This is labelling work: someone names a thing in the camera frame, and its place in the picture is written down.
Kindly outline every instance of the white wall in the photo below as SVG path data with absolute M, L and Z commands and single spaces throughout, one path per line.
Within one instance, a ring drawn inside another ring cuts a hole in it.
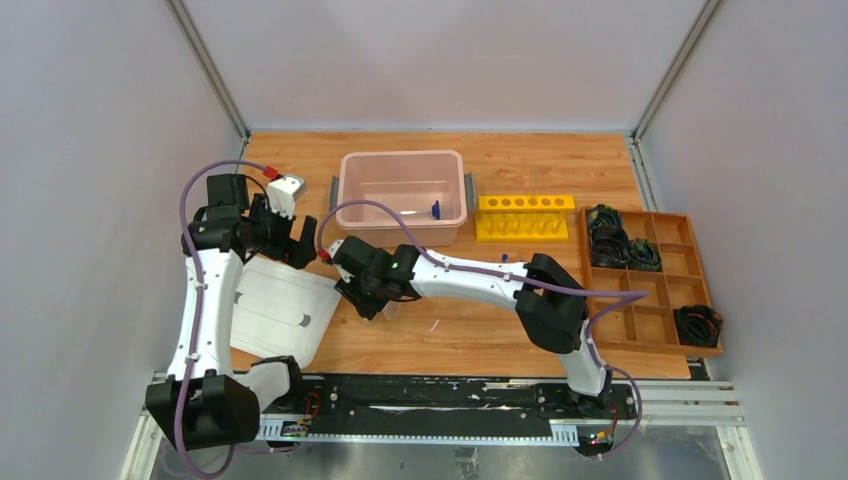
M 0 478 L 113 479 L 175 347 L 179 193 L 239 142 L 164 2 L 0 18 Z
M 770 480 L 845 478 L 848 3 L 727 2 L 646 140 Z
M 630 129 L 702 0 L 188 0 L 254 129 Z

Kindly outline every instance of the metal bracket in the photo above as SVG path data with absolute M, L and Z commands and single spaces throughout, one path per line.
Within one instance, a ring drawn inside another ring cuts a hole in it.
M 754 455 L 747 427 L 719 427 L 716 429 L 727 470 L 732 480 L 763 480 L 760 464 Z
M 130 449 L 124 458 L 121 476 L 118 478 L 127 480 L 150 478 L 153 465 L 156 463 L 159 443 L 163 438 L 162 430 L 159 429 L 153 417 L 147 412 L 141 412 Z
M 636 177 L 639 196 L 642 197 L 642 208 L 651 212 L 661 212 L 661 205 L 656 194 L 657 188 L 654 185 L 654 176 L 651 174 L 645 158 L 642 156 L 642 142 L 635 142 L 632 138 L 627 138 L 626 140 L 627 153 L 630 156 L 630 166 L 633 168 L 633 176 Z
M 290 422 L 277 418 L 277 416 L 266 416 L 259 421 L 260 434 L 257 440 L 285 442 L 291 441 L 290 437 L 282 436 L 283 424 Z M 298 438 L 298 442 L 304 443 L 390 443 L 393 445 L 512 445 L 530 447 L 576 447 L 580 445 L 577 427 L 574 425 L 551 425 L 551 436 L 549 437 L 482 437 L 482 436 L 456 436 L 456 435 L 365 435 L 365 434 L 338 434 L 338 433 L 310 433 L 304 438 Z
M 563 383 L 539 383 L 534 388 L 536 402 L 539 404 L 539 416 L 547 419 L 573 419 L 592 416 L 612 421 L 612 412 L 602 409 L 592 402 L 575 400 L 574 392 Z M 618 408 L 621 420 L 635 419 L 636 408 L 633 405 L 632 391 L 627 385 L 616 384 L 610 388 L 608 401 Z
M 556 383 L 552 379 L 516 379 L 508 384 L 487 384 L 487 388 L 515 388 L 525 384 Z M 642 425 L 743 427 L 745 420 L 730 382 L 699 382 L 692 380 L 637 380 L 642 393 Z M 613 385 L 630 385 L 624 380 L 613 380 Z M 552 419 L 551 424 L 604 425 L 609 420 Z M 621 420 L 619 424 L 633 424 Z
M 333 175 L 332 180 L 330 180 L 330 194 L 327 198 L 327 211 L 336 208 L 336 205 L 339 204 L 339 177 Z
M 465 181 L 465 205 L 471 213 L 477 209 L 477 187 L 474 184 L 474 174 L 466 173 L 463 180 Z

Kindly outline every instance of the black cable coil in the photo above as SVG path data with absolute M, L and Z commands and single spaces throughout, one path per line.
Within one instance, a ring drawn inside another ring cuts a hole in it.
M 602 225 L 621 226 L 621 215 L 619 215 L 618 210 L 603 203 L 586 212 L 586 220 L 590 232 Z
M 660 252 L 644 238 L 631 240 L 628 266 L 631 270 L 659 272 L 662 270 Z
M 621 227 L 595 227 L 589 233 L 589 243 L 593 267 L 625 268 L 630 263 L 630 240 Z
M 706 305 L 691 305 L 674 311 L 674 323 L 681 345 L 715 348 L 724 319 Z

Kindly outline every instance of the pink plastic bin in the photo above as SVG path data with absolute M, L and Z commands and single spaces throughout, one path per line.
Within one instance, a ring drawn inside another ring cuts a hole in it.
M 468 218 L 462 157 L 452 150 L 348 154 L 342 159 L 337 201 L 354 199 L 374 200 L 400 213 L 422 245 L 450 245 Z M 439 220 L 432 215 L 436 201 Z M 376 207 L 343 208 L 336 221 L 377 247 L 409 243 L 397 222 Z

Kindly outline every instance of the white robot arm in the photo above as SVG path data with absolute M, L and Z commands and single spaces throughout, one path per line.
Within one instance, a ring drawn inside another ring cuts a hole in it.
M 547 255 L 536 254 L 530 262 L 487 263 L 429 251 L 430 257 L 444 265 L 440 266 L 411 245 L 400 245 L 392 255 L 357 237 L 334 242 L 328 253 L 342 278 L 336 290 L 364 318 L 373 319 L 389 301 L 403 297 L 406 301 L 455 297 L 488 303 L 518 314 L 530 340 L 557 355 L 573 392 L 598 397 L 609 386 L 607 370 L 590 352 L 585 299 L 548 291 L 539 294 L 518 280 L 543 278 L 580 289 L 577 281 Z M 478 271 L 468 271 L 467 267 Z M 484 270 L 500 275 L 480 273 Z
M 251 441 L 259 428 L 259 414 L 286 395 L 300 379 L 293 357 L 264 359 L 247 374 L 235 375 L 230 359 L 230 333 L 236 287 L 244 264 L 257 254 L 303 268 L 315 259 L 313 238 L 317 221 L 304 220 L 300 240 L 289 238 L 295 220 L 295 202 L 305 191 L 303 179 L 278 176 L 267 195 L 248 202 L 246 177 L 239 174 L 207 178 L 207 207 L 200 209 L 189 232 L 203 268 L 203 303 L 191 378 L 184 378 L 198 295 L 197 272 L 187 257 L 186 299 L 177 348 L 165 383 L 150 385 L 145 397 L 148 411 L 174 443 L 177 392 L 189 382 L 183 418 L 186 449 Z M 243 212 L 249 207 L 249 214 Z M 183 248 L 188 254 L 183 239 Z
M 289 237 L 295 203 L 305 190 L 302 179 L 278 176 L 267 195 L 248 202 L 244 175 L 207 178 L 209 205 L 188 225 L 204 270 L 203 303 L 195 351 L 189 355 L 198 295 L 195 262 L 186 259 L 186 301 L 180 339 L 164 383 L 150 385 L 145 405 L 175 444 L 175 427 L 182 430 L 186 450 L 232 445 L 255 439 L 260 413 L 274 400 L 296 394 L 302 381 L 293 357 L 263 359 L 245 375 L 234 375 L 230 333 L 236 287 L 244 264 L 263 255 L 303 268 L 316 258 L 317 221 L 305 217 L 299 240 Z M 249 215 L 243 212 L 249 208 Z M 183 250 L 189 251 L 183 239 Z M 530 262 L 485 263 L 427 252 L 400 245 L 393 254 L 372 247 L 358 237 L 337 241 L 321 258 L 336 266 L 338 290 L 364 318 L 373 319 L 391 301 L 421 297 L 457 297 L 495 305 L 515 312 L 528 338 L 557 355 L 571 391 L 581 398 L 605 403 L 610 374 L 591 355 L 586 335 L 585 298 L 550 290 L 537 292 L 526 281 L 581 289 L 551 257 L 535 254 Z M 187 357 L 193 360 L 191 378 L 184 378 Z M 188 382 L 181 415 L 175 415 L 178 392 Z M 182 425 L 175 420 L 181 418 Z

